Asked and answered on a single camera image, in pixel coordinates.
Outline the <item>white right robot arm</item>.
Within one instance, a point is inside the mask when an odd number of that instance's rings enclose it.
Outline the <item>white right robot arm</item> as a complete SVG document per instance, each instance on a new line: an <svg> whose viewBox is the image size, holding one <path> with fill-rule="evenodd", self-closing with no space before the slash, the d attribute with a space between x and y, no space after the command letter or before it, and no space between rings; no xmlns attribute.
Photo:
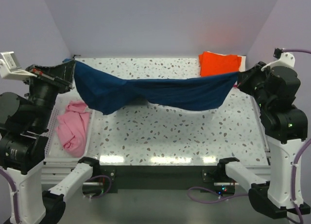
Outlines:
<svg viewBox="0 0 311 224"><path fill-rule="evenodd" d="M300 80L292 65L259 62L238 75L238 89L252 96L260 110L271 156L270 179L265 180L234 157L221 159L216 175L233 179L248 193L255 211L272 219L310 214L300 186L300 157L306 148L308 118L294 106Z"/></svg>

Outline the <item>navy blue printed t-shirt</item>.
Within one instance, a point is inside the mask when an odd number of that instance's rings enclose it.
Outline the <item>navy blue printed t-shirt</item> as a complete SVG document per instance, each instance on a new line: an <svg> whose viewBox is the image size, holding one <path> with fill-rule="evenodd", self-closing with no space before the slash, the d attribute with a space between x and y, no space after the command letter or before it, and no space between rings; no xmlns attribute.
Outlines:
<svg viewBox="0 0 311 224"><path fill-rule="evenodd" d="M238 73L188 79L121 79L76 61L77 92L89 108L104 115L137 99L188 111L220 107L233 88Z"/></svg>

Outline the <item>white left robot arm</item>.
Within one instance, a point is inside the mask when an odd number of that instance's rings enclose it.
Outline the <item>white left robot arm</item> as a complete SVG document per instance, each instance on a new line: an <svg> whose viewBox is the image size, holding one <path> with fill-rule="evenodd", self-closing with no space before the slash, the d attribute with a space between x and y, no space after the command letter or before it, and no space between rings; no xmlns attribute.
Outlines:
<svg viewBox="0 0 311 224"><path fill-rule="evenodd" d="M67 200L84 182L100 178L98 160L83 157L59 184L41 187L45 133L57 96L72 89L74 70L74 60L29 66L14 76L29 86L27 98L12 92L0 96L0 173L11 189L11 224L58 223Z"/></svg>

